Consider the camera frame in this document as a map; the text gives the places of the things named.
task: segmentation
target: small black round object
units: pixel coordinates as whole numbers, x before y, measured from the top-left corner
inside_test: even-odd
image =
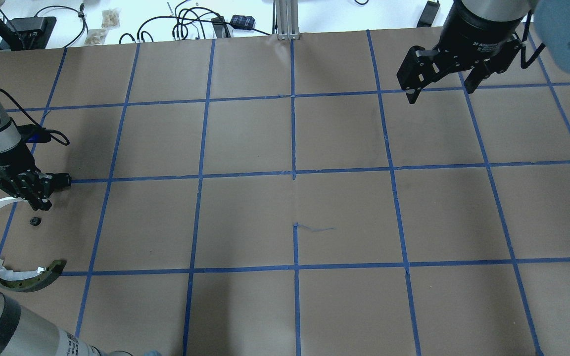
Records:
[[[33,217],[30,219],[30,225],[32,226],[39,226],[41,224],[41,218],[38,216]]]

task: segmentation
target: plastic bag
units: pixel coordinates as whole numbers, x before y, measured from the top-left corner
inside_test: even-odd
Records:
[[[88,31],[84,45],[102,45],[107,37],[107,29],[93,29]]]
[[[102,10],[102,25],[104,29],[120,27],[120,9]]]

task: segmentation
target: grid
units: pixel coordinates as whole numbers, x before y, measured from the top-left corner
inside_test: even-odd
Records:
[[[29,108],[28,111],[41,111],[43,113],[43,117],[41,119],[41,123],[45,120],[45,116],[50,110],[68,110],[68,109],[84,109],[84,108],[105,108],[105,107],[122,107],[122,114],[120,116],[120,124],[118,126],[118,133],[117,138],[115,140],[115,146],[113,149],[113,156],[111,159],[111,166],[109,169],[109,175],[107,178],[91,178],[91,179],[75,179],[73,184],[86,184],[86,183],[106,183],[106,190],[104,193],[104,201],[102,203],[101,214],[99,218],[99,223],[97,226],[97,231],[95,235],[95,242],[93,245],[91,261],[89,264],[88,270],[80,270],[80,271],[65,271],[63,276],[83,276],[86,277],[86,284],[84,287],[83,297],[81,301],[81,307],[79,311],[79,317],[77,322],[77,327],[75,330],[75,334],[78,336],[81,332],[81,326],[83,322],[83,317],[86,310],[86,302],[88,297],[89,285],[91,278],[93,276],[100,276],[100,275],[154,275],[154,274],[172,274],[172,273],[182,273],[188,275],[188,290],[186,291],[186,313],[185,313],[185,320],[184,320],[184,337],[183,337],[183,354],[187,354],[188,352],[188,335],[189,335],[189,326],[190,326],[190,311],[191,311],[191,303],[192,303],[192,285],[194,275],[196,273],[230,273],[230,272],[252,272],[252,271],[268,271],[268,270],[293,270],[294,271],[294,300],[295,300],[295,329],[296,329],[296,354],[300,356],[302,354],[301,351],[301,315],[300,315],[300,283],[299,283],[299,271],[301,270],[312,270],[312,269],[333,269],[333,268],[404,268],[405,270],[405,283],[407,287],[407,297],[409,301],[409,312],[410,312],[410,319],[412,322],[412,333],[414,336],[414,343],[417,355],[421,355],[421,345],[419,339],[419,328],[417,323],[416,317],[416,310],[415,310],[415,303],[414,297],[412,293],[412,282],[411,282],[411,273],[410,268],[412,267],[426,267],[426,266],[484,266],[484,265],[511,265],[513,266],[515,275],[516,275],[516,282],[518,284],[518,288],[520,290],[520,297],[522,300],[522,304],[525,311],[525,316],[527,318],[527,323],[529,329],[531,331],[531,337],[536,349],[536,353],[542,355],[543,352],[541,351],[541,345],[538,341],[538,336],[536,335],[534,322],[532,319],[531,311],[529,309],[529,304],[527,302],[527,297],[525,294],[525,288],[523,285],[523,281],[521,279],[519,265],[521,264],[547,264],[547,263],[556,263],[556,262],[570,262],[570,257],[556,257],[556,258],[537,258],[537,259],[518,259],[514,252],[513,244],[509,237],[509,232],[507,228],[507,222],[505,220],[505,215],[503,212],[503,208],[500,203],[500,198],[498,195],[498,189],[495,184],[495,180],[492,175],[491,168],[492,167],[509,167],[509,166],[527,166],[527,165],[570,165],[570,160],[563,160],[563,161],[546,161],[546,162],[505,162],[505,163],[491,163],[489,161],[488,155],[486,153],[486,149],[484,143],[482,141],[481,132],[479,129],[479,125],[477,123],[474,109],[472,103],[470,101],[470,97],[465,90],[464,87],[451,87],[451,88],[428,88],[425,91],[446,91],[446,90],[462,90],[468,105],[468,110],[470,116],[472,118],[473,126],[475,129],[475,134],[477,136],[479,146],[481,149],[481,154],[484,162],[479,164],[448,164],[448,165],[407,165],[407,166],[396,166],[393,163],[393,156],[391,153],[391,148],[389,144],[389,135],[386,127],[386,119],[384,114],[384,103],[382,100],[382,95],[387,93],[396,93],[402,92],[401,90],[382,90],[380,87],[380,76],[378,73],[378,64],[376,62],[376,55],[375,49],[373,45],[373,40],[371,39],[371,32],[367,30],[367,39],[368,45],[371,52],[371,61],[373,64],[373,71],[376,80],[376,90],[369,90],[369,91],[355,91],[355,92],[326,92],[326,93],[305,93],[305,94],[297,94],[296,93],[296,85],[295,85],[295,60],[294,60],[294,50],[296,47],[295,41],[290,42],[290,55],[291,55],[291,94],[290,95],[269,95],[269,96],[252,96],[252,97],[227,97],[227,98],[211,98],[210,91],[211,91],[211,84],[212,84],[212,71],[213,71],[213,60],[215,57],[215,40],[212,41],[212,45],[210,48],[210,63],[208,66],[208,84],[206,89],[206,96],[205,99],[187,99],[187,100],[173,100],[173,101],[147,101],[147,102],[130,102],[129,96],[131,94],[131,87],[134,81],[134,75],[136,72],[136,64],[138,62],[138,55],[140,53],[140,45],[138,44],[136,47],[136,52],[134,56],[133,66],[131,69],[130,79],[129,79],[129,86],[127,88],[127,94],[124,100],[124,103],[108,103],[108,104],[93,104],[93,105],[78,105],[78,106],[51,106],[50,102],[54,95],[54,90],[57,86],[59,75],[61,74],[61,69],[63,68],[63,64],[65,63],[65,58],[67,55],[67,49],[64,50],[61,62],[59,64],[59,68],[56,73],[56,77],[54,78],[54,82],[52,84],[52,88],[50,91],[49,99],[45,107],[42,108]],[[532,47],[535,47],[533,40],[531,39]],[[481,86],[478,90],[481,89],[500,89],[500,88],[532,88],[532,87],[548,87],[552,93],[552,97],[554,98],[556,105],[560,111],[560,114],[564,120],[564,124],[568,129],[570,134],[570,122],[568,117],[561,106],[561,103],[558,99],[556,91],[554,87],[556,86],[570,86],[570,83],[552,83],[545,66],[542,63],[542,59],[539,58],[538,61],[540,62],[540,67],[542,72],[547,80],[545,84],[529,84],[529,85],[502,85],[502,86]],[[316,170],[300,170],[296,168],[296,99],[299,97],[319,97],[319,96],[340,96],[340,95],[366,95],[366,94],[376,94],[378,97],[378,102],[380,106],[380,115],[381,115],[381,126],[382,132],[384,137],[384,144],[386,149],[386,156],[388,165],[386,167],[365,167],[365,168],[352,168],[352,169],[316,169]],[[204,174],[203,165],[204,165],[204,151],[206,149],[206,135],[208,129],[208,110],[210,103],[219,102],[219,101],[243,101],[243,100],[255,100],[255,99],[279,99],[283,97],[291,97],[291,129],[292,129],[292,137],[291,137],[291,144],[292,144],[292,167],[291,171],[269,171],[269,172],[235,172],[229,174]],[[143,106],[143,105],[163,105],[163,104],[181,104],[181,103],[204,103],[204,116],[203,116],[203,127],[202,127],[202,136],[201,136],[201,148],[199,154],[199,172],[196,175],[187,175],[187,176],[146,176],[146,177],[132,177],[132,178],[114,178],[113,171],[115,168],[118,150],[120,148],[120,137],[122,133],[122,127],[125,120],[125,114],[127,108],[129,106]],[[406,241],[404,238],[403,232],[403,223],[402,223],[402,210],[400,205],[400,198],[397,192],[397,185],[396,185],[396,176],[395,173],[401,170],[423,170],[423,169],[457,169],[457,168],[485,168],[488,178],[489,184],[491,185],[491,190],[493,192],[493,198],[495,200],[495,205],[498,209],[498,215],[500,217],[500,222],[502,224],[502,229],[504,231],[507,247],[509,249],[509,259],[497,259],[497,260],[475,260],[475,261],[429,261],[429,262],[411,262],[409,260],[409,254],[407,251]],[[246,177],[246,176],[292,176],[292,179],[296,179],[297,175],[300,174],[321,174],[321,173],[338,173],[338,172],[389,172],[391,185],[393,189],[393,200],[394,200],[394,208],[396,212],[396,220],[399,229],[399,236],[400,236],[400,245],[402,250],[402,262],[392,262],[392,263],[359,263],[359,264],[300,264],[299,263],[299,248],[298,248],[298,229],[299,225],[295,223],[292,226],[292,247],[293,247],[293,256],[294,260],[292,264],[288,265],[278,265],[278,266],[259,266],[259,267],[231,267],[231,268],[195,268],[195,259],[196,259],[196,251],[197,251],[197,232],[199,231],[199,213],[201,208],[201,194],[202,194],[202,187],[204,179],[211,179],[211,178],[232,178],[232,177]],[[194,215],[194,227],[193,227],[193,234],[192,234],[192,249],[190,253],[190,267],[189,268],[169,268],[169,269],[155,269],[155,270],[102,270],[97,271],[94,269],[95,265],[95,256],[97,254],[98,244],[101,238],[102,232],[102,224],[104,221],[104,215],[106,212],[106,207],[109,200],[109,194],[111,192],[111,185],[114,182],[127,182],[127,181],[137,181],[137,180],[177,180],[177,179],[196,179],[198,181],[198,188],[197,188],[197,199],[196,199],[196,207],[195,207],[195,215]],[[9,218],[7,219],[7,225],[4,230],[4,234],[2,240],[0,242],[0,254],[4,248],[4,244],[6,243],[6,238],[9,232],[10,225],[12,223],[14,212],[16,210],[16,203],[14,203]]]

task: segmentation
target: white floor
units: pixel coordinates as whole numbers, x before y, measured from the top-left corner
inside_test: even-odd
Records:
[[[440,0],[441,7],[434,21],[434,26],[441,26],[452,6],[452,0]],[[120,35],[130,32],[135,36],[142,22],[154,16],[170,15],[171,7],[179,0],[86,0],[85,14],[89,29],[99,29],[102,10],[120,9],[120,27],[109,31],[106,45],[118,43]],[[6,0],[2,10],[9,18],[34,16],[36,11],[49,5],[64,5],[78,8],[79,0]],[[360,6],[354,0],[299,0],[299,26],[301,32],[340,32],[375,29],[402,29],[416,27],[426,0],[369,0]],[[255,27],[271,32],[272,0],[190,0],[182,7],[203,6],[216,11],[230,20],[233,14],[253,16]],[[79,33],[81,20],[73,11],[52,9],[43,11],[45,16],[57,18],[56,28],[47,45],[48,48],[63,47]],[[172,19],[154,20],[145,26],[156,41],[172,41]],[[212,26],[204,24],[206,36],[214,36]],[[235,30],[234,37],[254,36],[256,32]],[[73,47],[81,46],[82,36]]]

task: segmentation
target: black strap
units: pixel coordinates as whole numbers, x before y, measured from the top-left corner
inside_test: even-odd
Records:
[[[21,319],[21,306],[16,300],[4,295],[4,310],[0,316],[0,355],[16,332]]]

